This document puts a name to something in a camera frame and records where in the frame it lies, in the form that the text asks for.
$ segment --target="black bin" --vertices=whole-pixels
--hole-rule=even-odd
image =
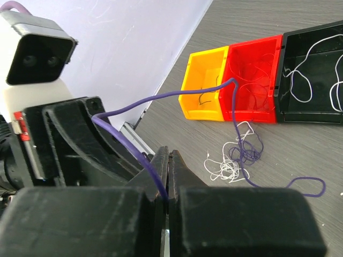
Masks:
[[[309,49],[328,37],[332,38],[316,44],[302,63]],[[338,86],[338,97],[337,86],[334,86],[338,82],[335,66],[342,55],[343,21],[284,34],[274,91],[278,123],[343,124],[343,83]],[[310,81],[312,98],[308,82],[298,72],[293,73],[292,87],[291,71],[299,64],[297,70]],[[337,64],[337,72],[343,81],[343,57]]]

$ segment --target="white wall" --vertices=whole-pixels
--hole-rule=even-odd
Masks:
[[[115,110],[158,92],[213,0],[18,1],[79,41],[62,74],[74,97],[97,95]],[[112,124],[135,123],[147,106]]]

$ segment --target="storage bin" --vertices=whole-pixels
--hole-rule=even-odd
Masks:
[[[336,63],[343,55],[343,35],[338,36],[340,34],[343,34],[343,21],[284,34],[274,92],[278,123],[342,124],[338,99],[343,108],[343,89],[338,87],[337,93],[337,87],[332,88],[338,80],[343,80],[343,59],[337,65],[339,78],[335,72]],[[303,62],[314,44],[307,60]],[[290,72],[297,66],[298,72],[293,74],[292,86]]]
[[[181,90],[215,87],[221,84],[229,46],[196,52],[189,57]],[[180,95],[186,119],[224,121],[219,90],[205,94]]]
[[[230,45],[222,82],[238,81],[237,121],[276,123],[274,88],[282,35]],[[234,84],[219,93],[224,120],[232,120]]]

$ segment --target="wooden floor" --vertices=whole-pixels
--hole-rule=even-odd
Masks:
[[[282,34],[343,19],[338,0],[214,0],[160,93],[179,90],[189,54],[232,43]],[[253,125],[263,140],[262,158],[248,169],[261,186],[283,187],[296,176],[323,178],[327,191],[308,198],[329,247],[327,256],[343,256],[343,127],[323,125]],[[177,97],[154,102],[137,128],[154,150],[178,149],[197,176],[212,186],[248,186],[210,180],[203,162],[207,152],[220,161],[222,145],[236,137],[232,123],[186,120]],[[317,193],[317,183],[294,189]]]

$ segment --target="red container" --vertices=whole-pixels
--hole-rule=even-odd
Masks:
[[[276,123],[274,88],[277,77],[282,35],[267,37],[229,47],[222,82],[230,78],[238,81],[236,120],[238,122]],[[219,93],[224,120],[232,121],[231,84]]]

